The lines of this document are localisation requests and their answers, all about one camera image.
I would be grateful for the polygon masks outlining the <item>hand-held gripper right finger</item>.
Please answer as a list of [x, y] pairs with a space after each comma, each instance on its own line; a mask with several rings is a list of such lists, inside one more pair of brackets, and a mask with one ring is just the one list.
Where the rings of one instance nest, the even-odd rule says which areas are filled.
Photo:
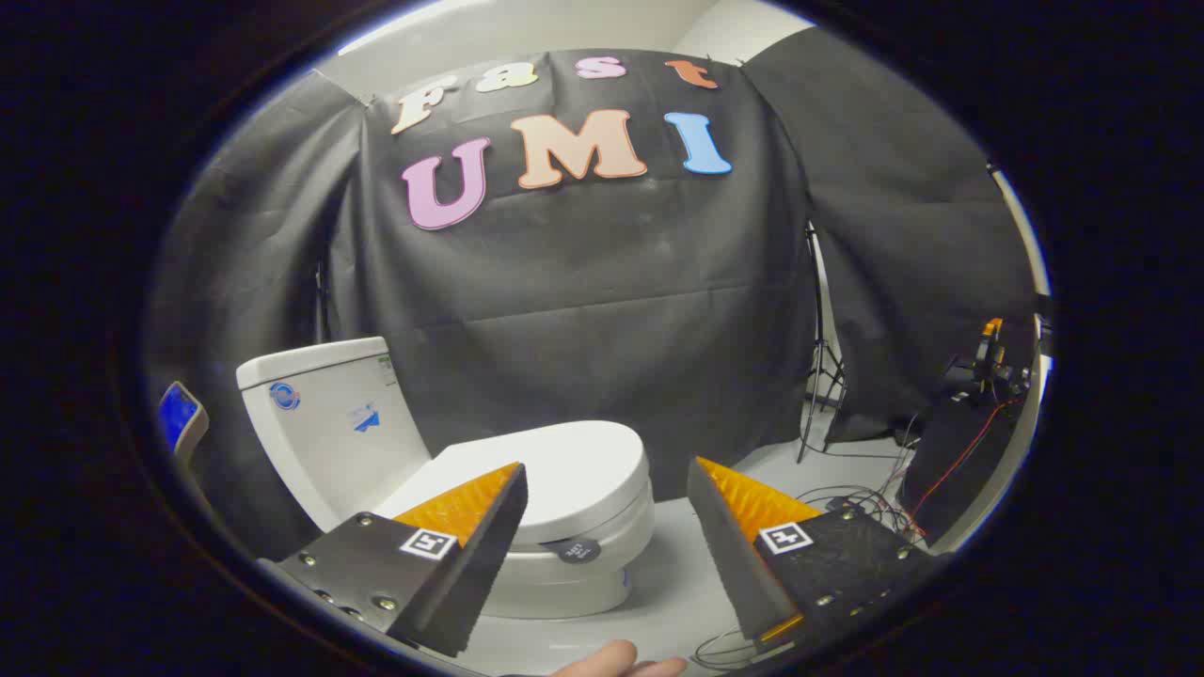
[[852, 505], [821, 512], [697, 457], [687, 499], [757, 650], [811, 653], [851, 638], [946, 565]]

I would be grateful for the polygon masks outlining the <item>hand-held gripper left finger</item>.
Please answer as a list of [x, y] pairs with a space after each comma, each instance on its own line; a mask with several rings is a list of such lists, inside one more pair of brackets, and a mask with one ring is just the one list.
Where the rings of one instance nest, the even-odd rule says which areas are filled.
[[356, 512], [259, 567], [358, 630], [456, 657], [529, 506], [526, 475], [508, 463], [395, 517]]

